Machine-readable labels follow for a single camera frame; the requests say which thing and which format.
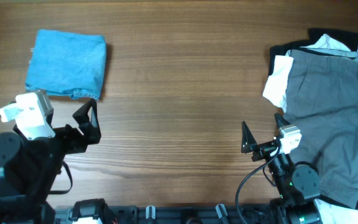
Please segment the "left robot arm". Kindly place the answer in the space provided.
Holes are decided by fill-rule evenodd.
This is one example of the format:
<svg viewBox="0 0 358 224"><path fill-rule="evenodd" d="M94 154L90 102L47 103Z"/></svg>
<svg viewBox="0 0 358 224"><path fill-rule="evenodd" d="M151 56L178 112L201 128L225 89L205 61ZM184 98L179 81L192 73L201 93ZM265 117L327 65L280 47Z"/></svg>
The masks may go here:
<svg viewBox="0 0 358 224"><path fill-rule="evenodd" d="M47 203L68 154L84 153L99 143L97 102L90 99L73 113L78 128L56 128L55 136L29 140L23 131L0 133L0 223L54 223L55 210Z"/></svg>

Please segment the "light blue denim jeans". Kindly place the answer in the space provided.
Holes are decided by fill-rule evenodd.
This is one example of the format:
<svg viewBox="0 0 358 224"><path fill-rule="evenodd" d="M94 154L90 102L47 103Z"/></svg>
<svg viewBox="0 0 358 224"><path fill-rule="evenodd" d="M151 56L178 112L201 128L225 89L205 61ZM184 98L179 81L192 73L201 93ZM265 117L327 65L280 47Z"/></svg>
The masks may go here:
<svg viewBox="0 0 358 224"><path fill-rule="evenodd" d="M37 32L25 89L50 96L99 100L104 83L107 45L102 35L58 30Z"/></svg>

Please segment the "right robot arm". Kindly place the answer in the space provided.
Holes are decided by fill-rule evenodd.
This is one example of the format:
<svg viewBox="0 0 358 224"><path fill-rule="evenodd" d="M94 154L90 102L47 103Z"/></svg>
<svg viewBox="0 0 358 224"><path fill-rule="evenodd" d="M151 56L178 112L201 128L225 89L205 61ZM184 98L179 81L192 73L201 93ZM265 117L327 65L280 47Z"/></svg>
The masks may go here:
<svg viewBox="0 0 358 224"><path fill-rule="evenodd" d="M289 123L282 115L274 114L278 135L269 142L257 143L251 130L242 122L241 153L252 154L254 162L264 163L247 174L237 188L235 195L236 212L242 223L246 223L246 212L251 209L241 208L239 195L244 184L259 171L268 168L270 184L277 188L279 197L272 199L267 205L267 212L258 214L269 223L321 223L321 215L315 205L320 198L319 172L310 162L293 162L290 158L301 140L301 131Z"/></svg>

